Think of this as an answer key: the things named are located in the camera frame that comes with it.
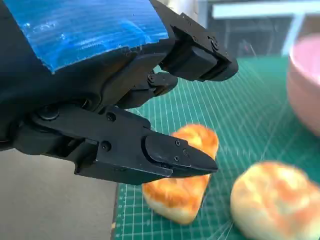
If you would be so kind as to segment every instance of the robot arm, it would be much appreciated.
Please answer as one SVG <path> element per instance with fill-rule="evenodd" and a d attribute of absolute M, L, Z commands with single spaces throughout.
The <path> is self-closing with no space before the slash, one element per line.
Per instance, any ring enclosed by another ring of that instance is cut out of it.
<path fill-rule="evenodd" d="M 0 150 L 72 161 L 81 176 L 139 185 L 214 173 L 217 165 L 188 142 L 151 130 L 126 109 L 178 83 L 224 81 L 237 61 L 215 36 L 184 14 L 150 0 L 169 38 L 124 47 L 52 74 L 0 2 Z M 154 73 L 159 65 L 166 72 Z"/>

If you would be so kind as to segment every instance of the screw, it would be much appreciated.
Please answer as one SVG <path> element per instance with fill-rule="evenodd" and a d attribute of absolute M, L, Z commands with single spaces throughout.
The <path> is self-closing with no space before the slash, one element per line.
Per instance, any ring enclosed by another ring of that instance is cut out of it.
<path fill-rule="evenodd" d="M 105 150 L 106 152 L 109 152 L 111 150 L 111 143 L 108 141 L 103 141 L 102 142 L 102 149 Z"/>
<path fill-rule="evenodd" d="M 59 117 L 59 109 L 53 105 L 51 106 L 45 106 L 42 109 L 40 109 L 37 114 L 42 120 L 45 121 L 52 121 L 55 120 L 57 117 Z"/>
<path fill-rule="evenodd" d="M 183 149 L 183 155 L 185 155 L 186 157 L 188 157 L 189 156 L 189 154 L 188 154 L 188 152 L 187 152 L 187 149 Z"/>
<path fill-rule="evenodd" d="M 148 78 L 149 78 L 149 81 L 152 82 L 152 83 L 155 81 L 153 76 L 149 76 Z"/>
<path fill-rule="evenodd" d="M 117 117 L 113 112 L 108 112 L 106 114 L 106 119 L 110 122 L 114 122 L 117 119 Z"/>
<path fill-rule="evenodd" d="M 219 45 L 217 43 L 217 40 L 215 38 L 210 38 L 210 41 L 211 41 L 212 48 L 217 51 L 219 49 Z"/>

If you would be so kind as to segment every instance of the blue tape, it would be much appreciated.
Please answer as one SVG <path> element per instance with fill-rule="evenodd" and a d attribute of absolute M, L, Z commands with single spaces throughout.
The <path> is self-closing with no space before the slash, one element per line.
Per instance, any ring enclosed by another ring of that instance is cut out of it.
<path fill-rule="evenodd" d="M 118 48 L 158 43 L 168 33 L 148 0 L 4 0 L 51 72 Z"/>

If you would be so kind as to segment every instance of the green cutting mat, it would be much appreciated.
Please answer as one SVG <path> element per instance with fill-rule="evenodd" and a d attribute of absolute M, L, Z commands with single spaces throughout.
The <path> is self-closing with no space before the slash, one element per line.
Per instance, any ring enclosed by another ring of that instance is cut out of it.
<path fill-rule="evenodd" d="M 161 133 L 171 134 L 188 123 L 214 129 L 220 140 L 219 171 L 188 226 L 152 212 L 140 186 L 120 184 L 115 240 L 245 239 L 230 216 L 230 192 L 237 176 L 262 159 L 295 164 L 320 183 L 320 140 L 299 123 L 288 104 L 286 69 L 284 58 L 240 59 L 232 79 L 180 80 L 172 92 L 134 109 Z"/>

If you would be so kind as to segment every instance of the bread roll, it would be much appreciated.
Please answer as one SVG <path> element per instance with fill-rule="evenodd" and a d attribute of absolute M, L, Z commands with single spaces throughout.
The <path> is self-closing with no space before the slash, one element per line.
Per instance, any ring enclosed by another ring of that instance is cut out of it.
<path fill-rule="evenodd" d="M 302 170 L 259 162 L 235 181 L 234 223 L 253 240 L 319 240 L 320 189 Z"/>
<path fill-rule="evenodd" d="M 202 125 L 187 125 L 172 136 L 208 154 L 212 160 L 218 151 L 218 137 Z M 179 224 L 189 224 L 197 216 L 210 174 L 187 178 L 163 178 L 142 185 L 145 201 L 156 213 Z"/>

